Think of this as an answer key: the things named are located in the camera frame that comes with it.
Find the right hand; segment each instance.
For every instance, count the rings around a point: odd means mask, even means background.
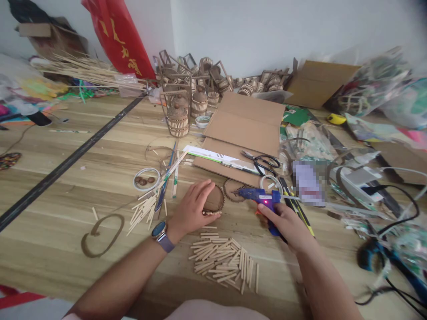
[[[288,245],[292,251],[297,253],[308,253],[316,249],[317,241],[311,235],[307,226],[296,213],[283,203],[274,204],[274,209],[278,213],[274,213],[265,205],[259,204],[258,210],[271,222],[273,222],[279,232],[286,238]]]

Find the cardboard box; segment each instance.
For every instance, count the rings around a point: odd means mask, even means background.
[[[48,23],[24,23],[16,28],[19,36],[27,37],[37,54],[45,59],[55,59],[55,54],[69,53],[83,57],[86,39],[77,33]]]
[[[203,135],[278,158],[284,112],[283,104],[227,92]]]
[[[307,60],[290,82],[287,91],[293,96],[287,104],[320,109],[337,90],[346,84],[360,66]]]

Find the scissors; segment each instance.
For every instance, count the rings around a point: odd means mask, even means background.
[[[270,169],[269,167],[264,166],[258,162],[259,160],[261,160],[262,162],[264,162],[264,163],[270,165],[271,167],[277,169],[277,168],[280,168],[280,162],[276,158],[269,156],[269,155],[266,155],[266,154],[262,154],[260,156],[254,156],[253,154],[251,154],[245,150],[242,150],[242,154],[246,158],[249,158],[254,162],[255,168],[258,170],[260,176],[265,176],[265,173],[262,173],[262,171],[260,170],[260,168],[263,168],[264,170],[270,171],[274,177],[277,177],[277,173],[273,169]]]

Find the red fabric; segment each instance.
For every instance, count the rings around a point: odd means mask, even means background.
[[[0,298],[0,310],[43,298],[46,297],[31,292],[24,292],[13,296],[7,296]]]
[[[82,0],[105,53],[121,73],[155,79],[147,52],[124,0]]]

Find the bundle of bamboo skewers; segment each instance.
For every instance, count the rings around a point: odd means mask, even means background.
[[[204,228],[216,229],[214,226]],[[200,233],[201,241],[193,243],[194,272],[228,288],[231,286],[243,294],[245,285],[252,287],[254,260],[233,238],[220,238],[218,233]],[[256,264],[255,292],[258,294],[259,264]]]
[[[70,54],[60,56],[55,54],[56,59],[49,64],[34,64],[41,72],[55,73],[72,78],[92,82],[105,87],[124,87],[138,90],[147,88],[147,81],[138,79],[137,83],[124,83],[117,81],[115,76],[121,75],[112,65],[89,57],[76,58]]]

